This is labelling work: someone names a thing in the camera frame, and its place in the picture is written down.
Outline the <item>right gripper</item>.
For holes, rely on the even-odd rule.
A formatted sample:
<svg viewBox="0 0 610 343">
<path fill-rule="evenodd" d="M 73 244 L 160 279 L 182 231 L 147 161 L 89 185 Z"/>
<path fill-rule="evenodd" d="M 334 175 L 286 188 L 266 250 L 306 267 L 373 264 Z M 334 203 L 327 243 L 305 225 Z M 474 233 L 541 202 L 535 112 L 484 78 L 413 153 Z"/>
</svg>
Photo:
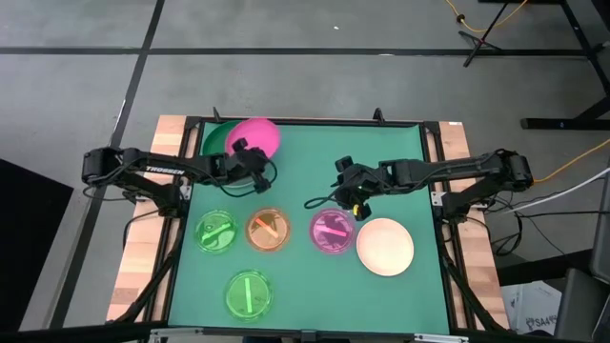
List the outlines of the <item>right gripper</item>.
<svg viewBox="0 0 610 343">
<path fill-rule="evenodd" d="M 377 169 L 353 164 L 351 156 L 335 161 L 339 174 L 333 184 L 334 199 L 340 206 L 353 206 L 355 220 L 363 221 L 372 214 L 370 206 L 364 203 L 381 194 L 381 176 Z"/>
</svg>

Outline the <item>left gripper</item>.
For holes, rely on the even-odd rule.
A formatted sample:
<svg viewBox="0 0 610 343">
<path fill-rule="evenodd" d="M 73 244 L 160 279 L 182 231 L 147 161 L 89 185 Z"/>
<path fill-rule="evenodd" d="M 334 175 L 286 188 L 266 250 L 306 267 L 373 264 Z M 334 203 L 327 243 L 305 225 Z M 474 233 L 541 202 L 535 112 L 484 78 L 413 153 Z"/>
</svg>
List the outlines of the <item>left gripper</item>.
<svg viewBox="0 0 610 343">
<path fill-rule="evenodd" d="M 264 176 L 269 159 L 261 149 L 246 150 L 247 146 L 245 138 L 238 138 L 232 144 L 234 154 L 223 153 L 220 156 L 217 180 L 221 184 L 232 184 L 250 177 L 255 192 L 263 193 L 271 187 L 270 180 Z"/>
</svg>

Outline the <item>magenta opaque plastic plate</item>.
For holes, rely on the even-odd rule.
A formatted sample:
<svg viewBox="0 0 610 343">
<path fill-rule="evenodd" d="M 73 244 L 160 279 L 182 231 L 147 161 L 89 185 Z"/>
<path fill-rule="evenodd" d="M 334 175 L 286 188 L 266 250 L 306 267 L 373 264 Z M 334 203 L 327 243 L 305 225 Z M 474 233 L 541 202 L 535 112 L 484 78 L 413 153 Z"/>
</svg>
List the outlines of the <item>magenta opaque plastic plate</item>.
<svg viewBox="0 0 610 343">
<path fill-rule="evenodd" d="M 225 152 L 234 153 L 233 143 L 245 138 L 247 149 L 259 148 L 268 158 L 278 151 L 281 141 L 279 127 L 267 118 L 250 118 L 237 124 L 226 136 Z"/>
</svg>

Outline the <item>dark green plastic plate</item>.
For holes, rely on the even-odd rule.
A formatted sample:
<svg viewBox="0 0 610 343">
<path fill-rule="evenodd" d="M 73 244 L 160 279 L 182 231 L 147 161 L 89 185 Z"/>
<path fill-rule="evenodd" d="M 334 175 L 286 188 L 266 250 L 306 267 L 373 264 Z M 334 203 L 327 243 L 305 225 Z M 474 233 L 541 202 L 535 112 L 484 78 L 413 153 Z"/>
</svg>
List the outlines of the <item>dark green plastic plate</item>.
<svg viewBox="0 0 610 343">
<path fill-rule="evenodd" d="M 229 132 L 239 124 L 239 121 L 229 121 L 220 125 L 210 125 L 212 131 L 205 134 L 205 140 L 201 148 L 202 155 L 210 155 L 225 152 L 225 140 Z"/>
</svg>

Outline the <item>pink transparent plastic plate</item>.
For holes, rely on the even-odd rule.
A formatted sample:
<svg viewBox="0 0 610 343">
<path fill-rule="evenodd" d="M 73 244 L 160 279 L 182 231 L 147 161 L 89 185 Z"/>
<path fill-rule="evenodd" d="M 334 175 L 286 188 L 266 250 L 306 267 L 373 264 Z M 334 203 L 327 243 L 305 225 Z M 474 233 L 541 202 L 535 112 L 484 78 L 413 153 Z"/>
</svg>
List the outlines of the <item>pink transparent plastic plate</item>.
<svg viewBox="0 0 610 343">
<path fill-rule="evenodd" d="M 344 210 L 323 209 L 312 217 L 309 235 L 319 251 L 341 254 L 346 252 L 355 241 L 356 222 Z"/>
</svg>

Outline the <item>orange transparent plastic plate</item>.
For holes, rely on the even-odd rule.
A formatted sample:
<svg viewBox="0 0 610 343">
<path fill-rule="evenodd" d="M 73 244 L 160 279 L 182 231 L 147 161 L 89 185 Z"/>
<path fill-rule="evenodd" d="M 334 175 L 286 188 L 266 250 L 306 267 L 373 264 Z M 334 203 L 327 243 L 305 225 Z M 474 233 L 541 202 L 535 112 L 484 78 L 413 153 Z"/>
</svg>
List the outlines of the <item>orange transparent plastic plate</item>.
<svg viewBox="0 0 610 343">
<path fill-rule="evenodd" d="M 292 223 L 278 208 L 262 208 L 251 215 L 245 226 L 248 243 L 260 252 L 278 252 L 290 240 Z"/>
</svg>

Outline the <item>beige plastic plate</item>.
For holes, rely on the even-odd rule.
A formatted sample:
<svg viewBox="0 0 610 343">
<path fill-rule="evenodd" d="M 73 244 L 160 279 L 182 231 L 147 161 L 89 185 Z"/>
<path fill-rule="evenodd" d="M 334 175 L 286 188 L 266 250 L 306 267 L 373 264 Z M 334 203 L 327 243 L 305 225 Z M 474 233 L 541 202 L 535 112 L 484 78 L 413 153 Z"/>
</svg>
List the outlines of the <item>beige plastic plate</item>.
<svg viewBox="0 0 610 343">
<path fill-rule="evenodd" d="M 415 246 L 412 236 L 400 223 L 389 218 L 377 218 L 359 230 L 356 252 L 362 265 L 370 272 L 391 277 L 409 268 L 415 257 Z"/>
</svg>

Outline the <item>green transparent plastic plate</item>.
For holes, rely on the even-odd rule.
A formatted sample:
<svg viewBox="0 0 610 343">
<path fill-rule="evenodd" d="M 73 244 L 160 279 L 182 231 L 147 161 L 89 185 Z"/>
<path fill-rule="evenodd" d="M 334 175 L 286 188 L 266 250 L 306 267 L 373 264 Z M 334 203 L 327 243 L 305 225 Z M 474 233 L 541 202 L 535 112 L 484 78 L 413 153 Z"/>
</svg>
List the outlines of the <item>green transparent plastic plate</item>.
<svg viewBox="0 0 610 343">
<path fill-rule="evenodd" d="M 263 317 L 274 302 L 270 279 L 257 270 L 235 274 L 224 292 L 224 304 L 230 315 L 240 321 L 256 321 Z"/>
<path fill-rule="evenodd" d="M 195 245 L 202 252 L 219 254 L 236 240 L 237 223 L 232 214 L 214 210 L 203 214 L 195 225 Z"/>
</svg>

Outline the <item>black floor stand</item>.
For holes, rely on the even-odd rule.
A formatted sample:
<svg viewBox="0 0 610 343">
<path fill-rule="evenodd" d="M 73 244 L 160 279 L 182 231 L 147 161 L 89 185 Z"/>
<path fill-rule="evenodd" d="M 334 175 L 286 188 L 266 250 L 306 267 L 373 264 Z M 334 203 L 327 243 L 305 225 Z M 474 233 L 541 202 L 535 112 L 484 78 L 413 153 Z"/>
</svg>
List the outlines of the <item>black floor stand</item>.
<svg viewBox="0 0 610 343">
<path fill-rule="evenodd" d="M 490 56 L 542 56 L 542 57 L 584 57 L 595 68 L 599 66 L 598 55 L 605 50 L 610 51 L 610 39 L 593 45 L 587 38 L 583 25 L 578 21 L 567 0 L 478 0 L 485 4 L 501 4 L 494 20 L 483 29 L 474 29 L 466 21 L 466 16 L 461 13 L 450 1 L 446 3 L 452 9 L 457 23 L 466 31 L 460 30 L 458 34 L 472 41 L 473 47 L 468 54 L 463 67 L 467 68 L 477 55 Z M 576 37 L 579 47 L 577 49 L 515 49 L 507 50 L 491 44 L 487 37 L 494 30 L 505 24 L 511 17 L 522 10 L 525 6 L 554 6 L 560 7 L 563 16 L 567 20 L 571 32 Z"/>
</svg>

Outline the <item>white cardboard box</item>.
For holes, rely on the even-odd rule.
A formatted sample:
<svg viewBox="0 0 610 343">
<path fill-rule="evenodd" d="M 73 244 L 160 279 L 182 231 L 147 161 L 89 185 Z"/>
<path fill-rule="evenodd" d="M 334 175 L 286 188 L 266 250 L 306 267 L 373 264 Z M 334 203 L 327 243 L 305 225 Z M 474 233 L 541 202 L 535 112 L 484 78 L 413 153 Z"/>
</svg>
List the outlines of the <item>white cardboard box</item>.
<svg viewBox="0 0 610 343">
<path fill-rule="evenodd" d="M 553 335 L 561 292 L 542 281 L 502 286 L 509 327 L 518 334 L 543 331 Z"/>
</svg>

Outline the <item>black table base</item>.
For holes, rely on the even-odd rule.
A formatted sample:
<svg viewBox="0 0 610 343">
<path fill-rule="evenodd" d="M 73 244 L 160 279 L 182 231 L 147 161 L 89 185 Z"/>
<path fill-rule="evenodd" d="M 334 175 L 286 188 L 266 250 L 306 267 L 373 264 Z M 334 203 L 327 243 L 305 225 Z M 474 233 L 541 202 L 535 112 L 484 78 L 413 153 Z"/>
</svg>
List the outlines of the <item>black table base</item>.
<svg viewBox="0 0 610 343">
<path fill-rule="evenodd" d="M 607 113 L 610 113 L 610 96 L 574 118 L 523 118 L 519 123 L 524 130 L 610 131 L 610 119 L 601 119 Z"/>
</svg>

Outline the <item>grey chair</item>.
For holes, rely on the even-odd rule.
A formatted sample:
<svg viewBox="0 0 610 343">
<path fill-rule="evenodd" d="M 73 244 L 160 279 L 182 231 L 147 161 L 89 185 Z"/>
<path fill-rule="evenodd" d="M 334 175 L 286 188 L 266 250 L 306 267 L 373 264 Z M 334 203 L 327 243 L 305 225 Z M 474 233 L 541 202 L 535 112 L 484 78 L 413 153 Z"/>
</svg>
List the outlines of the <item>grey chair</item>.
<svg viewBox="0 0 610 343">
<path fill-rule="evenodd" d="M 610 343 L 610 172 L 604 177 L 594 244 L 585 270 L 569 269 L 554 337 Z"/>
</svg>

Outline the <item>black table frame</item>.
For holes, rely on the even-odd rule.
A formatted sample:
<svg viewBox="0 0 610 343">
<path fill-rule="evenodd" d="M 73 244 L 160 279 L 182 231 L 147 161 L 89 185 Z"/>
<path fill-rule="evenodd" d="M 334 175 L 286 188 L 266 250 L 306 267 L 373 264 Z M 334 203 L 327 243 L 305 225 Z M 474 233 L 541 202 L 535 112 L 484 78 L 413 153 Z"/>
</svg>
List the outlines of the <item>black table frame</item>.
<svg viewBox="0 0 610 343">
<path fill-rule="evenodd" d="M 163 154 L 192 155 L 203 145 L 205 128 L 212 123 L 223 124 L 226 121 L 222 117 L 222 121 L 216 123 L 213 115 L 162 115 L 157 122 L 151 149 Z M 422 148 L 425 156 L 433 160 L 468 156 L 468 145 L 461 123 L 417 121 L 415 125 L 424 140 Z M 127 236 L 126 250 L 122 255 L 107 312 L 109 320 L 124 314 L 144 291 L 153 274 L 160 269 L 163 258 L 169 254 L 175 238 L 181 234 L 183 222 L 164 219 L 153 214 L 152 210 L 153 204 L 148 201 L 135 207 L 134 231 Z M 483 215 L 470 211 L 469 216 L 469 220 L 461 224 L 445 224 L 441 227 L 447 252 L 481 306 L 501 327 L 507 328 L 508 316 Z M 176 274 L 177 268 L 171 267 L 136 317 L 137 321 L 162 321 L 168 317 Z M 483 333 L 482 322 L 450 274 L 442 272 L 441 278 L 450 330 L 461 335 Z"/>
</svg>

